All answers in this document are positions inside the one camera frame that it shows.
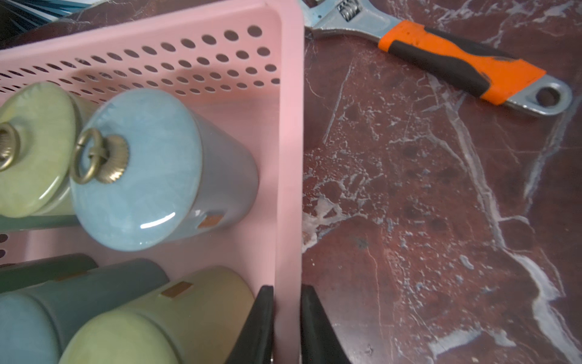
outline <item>green jar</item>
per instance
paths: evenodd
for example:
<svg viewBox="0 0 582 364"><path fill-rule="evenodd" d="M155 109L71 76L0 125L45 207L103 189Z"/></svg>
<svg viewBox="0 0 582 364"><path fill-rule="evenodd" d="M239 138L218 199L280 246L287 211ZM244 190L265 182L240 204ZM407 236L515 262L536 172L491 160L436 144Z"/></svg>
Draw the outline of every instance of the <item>green jar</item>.
<svg viewBox="0 0 582 364"><path fill-rule="evenodd" d="M223 364L253 302L232 270L199 271L90 320L59 364Z"/></svg>
<svg viewBox="0 0 582 364"><path fill-rule="evenodd" d="M0 107L0 215L74 215L70 155L97 107L50 82L27 86Z"/></svg>

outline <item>marble countertop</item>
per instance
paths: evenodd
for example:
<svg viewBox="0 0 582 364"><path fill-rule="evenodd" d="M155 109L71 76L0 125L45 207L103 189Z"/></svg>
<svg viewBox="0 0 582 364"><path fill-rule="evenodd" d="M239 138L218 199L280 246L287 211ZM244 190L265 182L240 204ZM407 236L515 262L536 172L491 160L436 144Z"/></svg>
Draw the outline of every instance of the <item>marble countertop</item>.
<svg viewBox="0 0 582 364"><path fill-rule="evenodd" d="M372 3L522 57L574 101L537 119L366 40L306 40L303 282L354 364L582 363L582 3ZM115 0L2 46L192 4Z"/></svg>

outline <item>pink plastic basket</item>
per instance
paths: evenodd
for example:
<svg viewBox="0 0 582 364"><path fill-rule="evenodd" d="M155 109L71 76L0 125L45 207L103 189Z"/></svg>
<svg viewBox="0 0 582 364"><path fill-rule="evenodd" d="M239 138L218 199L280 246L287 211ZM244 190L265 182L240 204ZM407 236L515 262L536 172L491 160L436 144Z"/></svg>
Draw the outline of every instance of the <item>pink plastic basket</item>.
<svg viewBox="0 0 582 364"><path fill-rule="evenodd" d="M299 357L303 15L295 1L230 0L0 51L0 104L50 80L96 103L150 87L179 97L237 138L260 170L236 226L139 253L109 250L81 228L11 234L0 263L84 252L100 265L134 257L171 279L216 264L275 286L275 360Z"/></svg>

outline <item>blue jar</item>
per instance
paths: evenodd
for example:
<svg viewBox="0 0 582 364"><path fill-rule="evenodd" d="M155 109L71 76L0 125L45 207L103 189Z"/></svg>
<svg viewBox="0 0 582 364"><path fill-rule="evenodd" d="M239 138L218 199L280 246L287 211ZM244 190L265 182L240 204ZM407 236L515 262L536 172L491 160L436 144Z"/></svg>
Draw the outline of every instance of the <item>blue jar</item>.
<svg viewBox="0 0 582 364"><path fill-rule="evenodd" d="M258 190L250 152L159 90L127 91L104 104L84 127L72 160L81 225L122 251L234 224ZM85 178L95 170L95 178Z"/></svg>

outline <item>label sticker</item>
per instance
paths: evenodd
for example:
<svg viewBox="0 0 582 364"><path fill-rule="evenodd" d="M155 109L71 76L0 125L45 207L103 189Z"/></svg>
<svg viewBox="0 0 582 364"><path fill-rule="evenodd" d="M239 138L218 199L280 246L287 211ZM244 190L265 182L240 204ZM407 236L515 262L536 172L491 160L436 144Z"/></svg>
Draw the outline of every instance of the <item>label sticker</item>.
<svg viewBox="0 0 582 364"><path fill-rule="evenodd" d="M192 287L192 283L184 281L178 282L175 285L171 286L170 288L166 289L164 292L160 293L160 295L169 298L176 298L179 294L181 294L190 287Z"/></svg>
<svg viewBox="0 0 582 364"><path fill-rule="evenodd" d="M204 220L198 224L198 229L214 227L221 222L223 217L224 214L222 213L208 213Z"/></svg>

